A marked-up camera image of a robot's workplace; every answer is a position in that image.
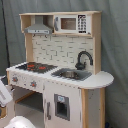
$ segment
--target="toy stove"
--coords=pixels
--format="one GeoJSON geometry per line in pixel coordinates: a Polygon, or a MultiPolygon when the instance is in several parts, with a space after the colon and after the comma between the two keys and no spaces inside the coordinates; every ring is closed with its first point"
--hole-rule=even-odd
{"type": "Polygon", "coordinates": [[[42,93],[44,79],[38,74],[45,74],[56,67],[35,62],[23,63],[10,71],[10,84],[42,93]]]}
{"type": "Polygon", "coordinates": [[[29,62],[27,64],[18,66],[16,68],[21,69],[21,70],[27,70],[27,71],[31,71],[31,72],[37,72],[37,73],[46,73],[54,68],[56,68],[57,66],[53,66],[53,65],[47,65],[47,64],[41,64],[41,63],[35,63],[35,62],[29,62]]]}

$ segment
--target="faucet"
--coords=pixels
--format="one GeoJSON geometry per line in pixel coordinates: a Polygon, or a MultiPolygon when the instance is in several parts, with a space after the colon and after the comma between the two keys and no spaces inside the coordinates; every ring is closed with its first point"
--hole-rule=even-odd
{"type": "Polygon", "coordinates": [[[86,62],[84,62],[84,64],[82,64],[82,63],[80,62],[80,58],[81,58],[81,56],[82,56],[83,54],[86,54],[86,55],[88,56],[88,58],[89,58],[89,60],[90,60],[90,65],[93,65],[93,59],[92,59],[91,55],[90,55],[88,52],[86,52],[86,51],[82,51],[82,52],[80,52],[80,53],[78,54],[78,63],[77,63],[76,66],[75,66],[75,67],[77,68],[77,70],[83,70],[83,69],[85,69],[86,62]]]}

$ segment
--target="white tile backsplash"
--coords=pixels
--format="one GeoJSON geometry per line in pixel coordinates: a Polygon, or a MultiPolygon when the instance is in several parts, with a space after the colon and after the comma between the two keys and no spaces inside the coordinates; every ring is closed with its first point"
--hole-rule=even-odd
{"type": "MultiPolygon", "coordinates": [[[[37,63],[47,63],[74,68],[79,52],[87,51],[93,57],[93,39],[78,36],[33,35],[33,55],[37,63]]],[[[93,70],[89,58],[82,55],[86,70],[93,70]]]]}

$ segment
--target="control knob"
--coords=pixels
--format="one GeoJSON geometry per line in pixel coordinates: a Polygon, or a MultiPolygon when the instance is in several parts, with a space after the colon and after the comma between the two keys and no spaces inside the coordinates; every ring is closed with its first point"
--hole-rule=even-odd
{"type": "Polygon", "coordinates": [[[18,78],[17,78],[17,77],[13,77],[13,78],[12,78],[12,81],[13,81],[13,82],[17,82],[17,81],[18,81],[18,78]]]}
{"type": "Polygon", "coordinates": [[[32,86],[32,87],[36,87],[36,82],[35,81],[33,81],[33,82],[31,82],[31,85],[30,86],[32,86]]]}

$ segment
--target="countertop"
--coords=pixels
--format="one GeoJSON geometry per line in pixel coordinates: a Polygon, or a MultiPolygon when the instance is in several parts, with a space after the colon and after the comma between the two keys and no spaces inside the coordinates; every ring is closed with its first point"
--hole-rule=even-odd
{"type": "Polygon", "coordinates": [[[19,69],[15,68],[15,67],[23,65],[25,63],[7,68],[6,71],[14,71],[17,73],[24,73],[24,74],[32,75],[35,77],[40,77],[40,78],[45,79],[45,80],[61,82],[63,84],[69,84],[70,86],[78,87],[78,88],[84,88],[84,89],[103,88],[103,87],[106,87],[106,86],[109,86],[110,84],[112,84],[112,82],[114,80],[114,77],[110,73],[107,73],[104,71],[100,71],[96,75],[91,75],[90,77],[88,77],[87,79],[85,79],[83,81],[75,81],[75,80],[64,79],[64,78],[55,77],[55,76],[51,75],[53,72],[55,72],[61,68],[65,68],[62,66],[58,66],[57,68],[52,69],[52,70],[50,70],[44,74],[28,72],[28,71],[19,70],[19,69]]]}

